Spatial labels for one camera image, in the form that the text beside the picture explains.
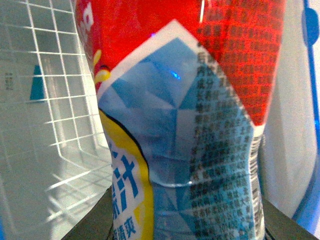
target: white wall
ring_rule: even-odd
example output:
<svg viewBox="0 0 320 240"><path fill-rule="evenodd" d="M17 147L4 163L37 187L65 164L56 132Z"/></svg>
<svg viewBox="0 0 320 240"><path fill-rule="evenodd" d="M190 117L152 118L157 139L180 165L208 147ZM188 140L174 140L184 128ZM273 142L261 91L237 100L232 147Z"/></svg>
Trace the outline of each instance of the white wall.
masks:
<svg viewBox="0 0 320 240"><path fill-rule="evenodd" d="M266 197L292 217L309 185L317 154L303 1L288 0L263 169Z"/></svg>

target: yellow stripe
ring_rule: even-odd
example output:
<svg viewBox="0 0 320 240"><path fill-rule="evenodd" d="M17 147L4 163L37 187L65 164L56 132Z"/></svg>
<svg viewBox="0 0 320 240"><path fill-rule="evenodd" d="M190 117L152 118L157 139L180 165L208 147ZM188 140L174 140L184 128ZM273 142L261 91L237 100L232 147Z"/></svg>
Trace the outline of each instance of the yellow stripe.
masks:
<svg viewBox="0 0 320 240"><path fill-rule="evenodd" d="M141 240L152 240L154 235L154 196L149 181L148 165L136 143L113 120L99 110L102 125L114 144L133 155L139 165L138 177L141 179L144 200L134 210L135 219L141 229Z"/></svg>

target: blue tab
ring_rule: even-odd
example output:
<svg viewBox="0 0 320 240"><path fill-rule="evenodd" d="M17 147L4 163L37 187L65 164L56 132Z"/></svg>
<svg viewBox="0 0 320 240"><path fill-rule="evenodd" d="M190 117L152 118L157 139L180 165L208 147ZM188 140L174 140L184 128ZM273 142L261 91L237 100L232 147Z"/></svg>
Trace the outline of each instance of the blue tab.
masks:
<svg viewBox="0 0 320 240"><path fill-rule="evenodd" d="M33 79L32 79L32 87L31 87L31 94L30 100L41 100L45 98L45 91L44 91L44 80L41 76L41 69L39 65L34 66L33 72Z"/></svg>

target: dark surface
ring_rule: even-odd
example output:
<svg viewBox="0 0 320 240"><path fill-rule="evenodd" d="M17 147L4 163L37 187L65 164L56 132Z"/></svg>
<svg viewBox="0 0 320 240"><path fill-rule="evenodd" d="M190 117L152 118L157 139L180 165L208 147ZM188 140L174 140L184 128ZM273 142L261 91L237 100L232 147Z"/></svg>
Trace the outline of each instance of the dark surface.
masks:
<svg viewBox="0 0 320 240"><path fill-rule="evenodd" d="M262 201L267 240L317 240L266 199ZM112 216L109 188L93 209L62 240L112 240Z"/></svg>
<svg viewBox="0 0 320 240"><path fill-rule="evenodd" d="M265 227L275 240L317 240L315 236L284 215L266 199L262 199Z"/></svg>

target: wire grid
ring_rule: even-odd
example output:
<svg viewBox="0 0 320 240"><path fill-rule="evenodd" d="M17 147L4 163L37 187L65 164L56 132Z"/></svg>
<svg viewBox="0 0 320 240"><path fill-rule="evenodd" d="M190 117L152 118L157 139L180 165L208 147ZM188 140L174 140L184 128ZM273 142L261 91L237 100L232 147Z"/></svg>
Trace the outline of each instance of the wire grid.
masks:
<svg viewBox="0 0 320 240"><path fill-rule="evenodd" d="M16 55L18 54L34 54L36 55L37 62L42 70L42 74L36 77L42 77L44 81L44 92L45 99L41 100L28 100L28 99L18 99L15 102L11 102L10 106L19 106L21 104L43 104L45 102L48 106L49 121L43 122L42 125L52 126L52 131L54 135L54 142L46 146L38 146L35 141L32 141L32 148L25 150L23 152L15 153L9 152L4 147L4 156L7 168L9 172L15 173L18 177L16 179L23 188L30 188L28 183L23 182L23 176L17 174L17 171L12 166L12 158L19 158L22 155L34 156L34 160L37 165L34 168L39 172L43 168L46 168L48 162L44 161L40 152L45 152L46 148L56 149L59 159L50 161L58 161L60 165L60 170L57 171L53 169L47 176L49 180L47 184L44 184L45 188L43 192L35 192L36 195L44 195L47 204L48 215L46 218L41 218L36 224L30 226L18 226L17 220L15 220L14 214L12 213L12 206L10 200L7 198L8 187L6 187L6 181L1 179L1 176L6 175L5 172L0 172L0 191L2 198L2 205L7 213L7 220L9 222L11 231L17 236L29 233L39 228L39 226L44 226L48 223L55 222L52 225L59 226L59 223L65 224L66 221L70 223L69 228L73 227L97 202L101 195L106 191L106 189L111 185L111 161L110 153L108 150L107 143L103 137L102 126L99 121L99 114L97 109L97 101L95 90L93 87L93 81L91 78L91 73L89 71L84 51L81 47L78 34L76 33L76 24L74 16L74 2L71 0L63 0L59 2L67 2L69 5L69 10L55 8L58 1L40 1L40 0L25 0L25 1L15 1L15 0L5 0L6 3L14 3L19 6L25 6L27 10L27 16L29 20L28 25L12 24L8 22L8 17L6 17L5 12L2 9L2 22L0 22L0 27L4 27L5 34L8 39L8 48L0 49L0 54L7 54L11 56L11 60L14 65L18 66L16 61ZM53 29L40 28L35 26L35 18L33 16L34 11L45 10L45 12L50 15L42 16L45 18L52 18ZM59 30L56 15L58 14L68 14L72 18L72 24L74 31ZM34 42L35 49L17 49L12 41L12 35L10 34L10 28L23 30L29 30L32 33L32 38ZM56 38L56 51L43 51L41 45L43 42L39 41L38 33L55 35ZM74 53L64 52L65 46L61 43L61 36L68 35L74 36L75 51ZM48 62L43 56L55 56L58 57L61 64L61 72L56 73L54 68L48 67ZM66 57L77 57L78 65L80 68L79 72L70 73L70 67L66 62ZM18 79L19 92L23 93L24 89L22 83L26 78L32 78L32 74L24 74L15 69L15 75ZM82 94L73 94L72 89L69 86L69 78L80 77L83 84ZM48 79L61 78L64 79L64 84L66 86L66 95L59 95L59 91L55 91L53 88L58 87L58 85L50 85ZM84 100L85 107L84 110L79 113L77 109L77 101ZM69 104L70 114L65 115L63 103ZM89 120L89 124L86 125L86 133L81 134L83 129L83 124L79 124L81 120ZM39 127L38 123L34 123L32 119L27 118L27 126L25 127L27 131L32 133L34 129ZM6 131L10 129L0 128L0 141L3 143L6 140ZM26 182L31 182L30 179L24 179ZM55 232L60 232L59 237L62 237L66 232L60 231L59 228Z"/></svg>

